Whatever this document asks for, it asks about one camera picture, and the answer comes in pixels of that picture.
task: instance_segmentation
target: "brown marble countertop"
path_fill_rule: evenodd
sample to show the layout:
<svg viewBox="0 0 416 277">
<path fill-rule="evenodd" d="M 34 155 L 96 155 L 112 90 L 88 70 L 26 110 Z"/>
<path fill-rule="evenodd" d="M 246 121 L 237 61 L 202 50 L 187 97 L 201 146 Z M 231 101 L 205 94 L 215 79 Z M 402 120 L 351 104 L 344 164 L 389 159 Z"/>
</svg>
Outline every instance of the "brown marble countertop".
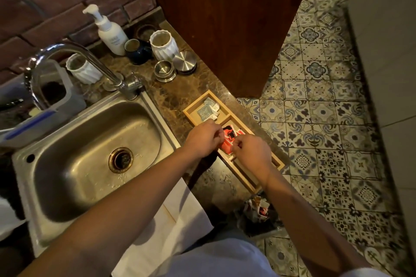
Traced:
<svg viewBox="0 0 416 277">
<path fill-rule="evenodd" d="M 191 50 L 168 22 L 162 22 L 160 28 L 172 33 L 180 50 Z M 231 95 L 201 59 L 197 59 L 198 67 L 194 74 L 188 76 L 177 75 L 173 81 L 168 83 L 161 83 L 155 80 L 153 67 L 156 60 L 136 66 L 131 64 L 126 57 L 113 57 L 110 54 L 106 54 L 101 58 L 101 61 L 113 71 L 121 72 L 124 75 L 133 72 L 142 79 L 148 95 L 158 107 L 181 145 L 193 127 L 182 111 L 209 89 L 254 134 L 262 137 L 283 163 L 289 164 L 290 161 L 287 154 L 273 143 L 269 135 L 238 103 L 235 97 Z M 81 85 L 84 96 L 90 103 L 95 103 L 107 94 L 110 94 L 110 92 L 103 90 L 101 86 L 103 80 L 104 77 L 91 86 Z M 251 196 L 218 156 L 212 155 L 209 158 L 205 158 L 196 169 L 185 174 L 184 179 L 209 216 L 218 210 L 227 214 L 233 209 L 240 207 Z"/>
</svg>

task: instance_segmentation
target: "faucet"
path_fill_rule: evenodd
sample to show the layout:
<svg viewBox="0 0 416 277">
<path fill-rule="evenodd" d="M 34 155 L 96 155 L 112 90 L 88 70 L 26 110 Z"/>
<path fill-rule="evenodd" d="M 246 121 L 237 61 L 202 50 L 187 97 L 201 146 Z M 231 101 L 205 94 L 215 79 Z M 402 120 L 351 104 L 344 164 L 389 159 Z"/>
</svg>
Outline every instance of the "faucet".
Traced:
<svg viewBox="0 0 416 277">
<path fill-rule="evenodd" d="M 49 59 L 49 57 L 58 52 L 72 52 L 84 57 L 94 67 L 101 71 L 109 80 L 111 80 L 114 87 L 120 91 L 128 100 L 135 99 L 137 97 L 137 91 L 143 88 L 141 81 L 135 75 L 131 74 L 125 80 L 119 79 L 84 46 L 71 41 L 63 41 L 61 43 L 53 44 L 44 49 L 41 49 L 36 55 L 29 59 L 28 67 L 24 72 L 24 82 L 26 87 L 32 96 L 34 104 L 40 110 L 46 110 L 50 107 L 50 104 L 44 97 L 40 87 L 40 73 L 38 71 L 41 68 L 39 65 L 42 65 L 45 60 Z"/>
</svg>

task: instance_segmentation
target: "sink basin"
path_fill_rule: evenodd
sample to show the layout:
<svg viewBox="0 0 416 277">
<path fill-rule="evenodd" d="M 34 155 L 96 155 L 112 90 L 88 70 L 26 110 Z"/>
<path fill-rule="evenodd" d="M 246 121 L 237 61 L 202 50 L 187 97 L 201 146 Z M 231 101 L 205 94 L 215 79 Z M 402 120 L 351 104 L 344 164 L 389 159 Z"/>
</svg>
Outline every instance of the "sink basin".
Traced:
<svg viewBox="0 0 416 277">
<path fill-rule="evenodd" d="M 97 201 L 179 147 L 143 92 L 118 92 L 13 155 L 33 240 L 44 248 Z"/>
</svg>

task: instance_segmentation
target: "white shirt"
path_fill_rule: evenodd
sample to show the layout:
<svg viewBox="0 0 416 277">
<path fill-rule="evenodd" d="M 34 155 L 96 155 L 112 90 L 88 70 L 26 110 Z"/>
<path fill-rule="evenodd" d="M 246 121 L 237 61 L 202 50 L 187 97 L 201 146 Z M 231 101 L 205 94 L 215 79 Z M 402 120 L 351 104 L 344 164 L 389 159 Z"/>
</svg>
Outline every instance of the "white shirt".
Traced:
<svg viewBox="0 0 416 277">
<path fill-rule="evenodd" d="M 168 258 L 152 276 L 273 276 L 267 258 L 252 244 L 225 239 L 206 243 L 184 254 Z M 388 277 L 372 269 L 360 268 L 341 277 Z"/>
</svg>

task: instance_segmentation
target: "soap dispenser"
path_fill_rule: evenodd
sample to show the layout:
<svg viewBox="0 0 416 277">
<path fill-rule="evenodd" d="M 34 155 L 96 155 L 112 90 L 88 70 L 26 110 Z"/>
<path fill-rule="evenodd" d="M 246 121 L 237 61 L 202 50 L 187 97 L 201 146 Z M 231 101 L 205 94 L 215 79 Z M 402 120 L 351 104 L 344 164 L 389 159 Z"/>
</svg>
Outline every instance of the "soap dispenser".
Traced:
<svg viewBox="0 0 416 277">
<path fill-rule="evenodd" d="M 126 53 L 124 44 L 128 41 L 128 38 L 121 26 L 111 22 L 106 16 L 102 16 L 97 5 L 89 5 L 82 12 L 89 13 L 94 17 L 95 24 L 98 27 L 98 36 L 105 45 L 114 54 L 123 56 Z"/>
</svg>

